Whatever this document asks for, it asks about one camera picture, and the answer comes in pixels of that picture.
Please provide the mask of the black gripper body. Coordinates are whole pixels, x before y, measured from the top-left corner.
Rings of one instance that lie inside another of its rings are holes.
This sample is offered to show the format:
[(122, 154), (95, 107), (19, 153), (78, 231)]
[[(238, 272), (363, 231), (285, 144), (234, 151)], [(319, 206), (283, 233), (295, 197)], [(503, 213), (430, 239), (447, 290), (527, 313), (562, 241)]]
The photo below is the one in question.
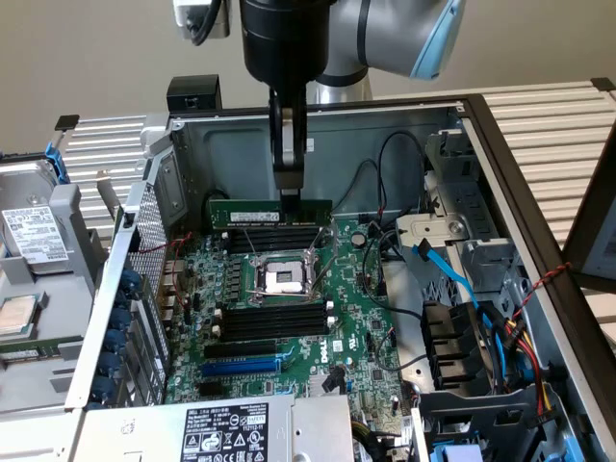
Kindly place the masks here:
[(328, 61), (330, 1), (242, 1), (244, 63), (276, 92), (299, 92)]

